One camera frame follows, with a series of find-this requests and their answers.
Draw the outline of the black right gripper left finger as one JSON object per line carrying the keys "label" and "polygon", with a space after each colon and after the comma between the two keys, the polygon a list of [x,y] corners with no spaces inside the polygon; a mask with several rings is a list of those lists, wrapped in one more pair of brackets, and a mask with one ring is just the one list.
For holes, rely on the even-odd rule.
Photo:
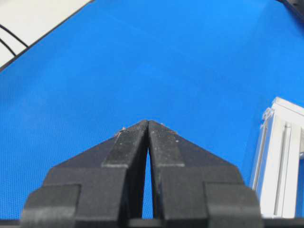
{"label": "black right gripper left finger", "polygon": [[147,121],[49,170],[24,206],[23,228],[119,228],[139,218]]}

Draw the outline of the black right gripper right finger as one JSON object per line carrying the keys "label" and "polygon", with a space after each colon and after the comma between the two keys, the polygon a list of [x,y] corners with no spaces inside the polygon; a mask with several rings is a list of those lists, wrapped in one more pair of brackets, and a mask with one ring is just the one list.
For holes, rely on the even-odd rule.
{"label": "black right gripper right finger", "polygon": [[228,161],[149,121],[155,215],[166,228],[261,228],[257,196]]}

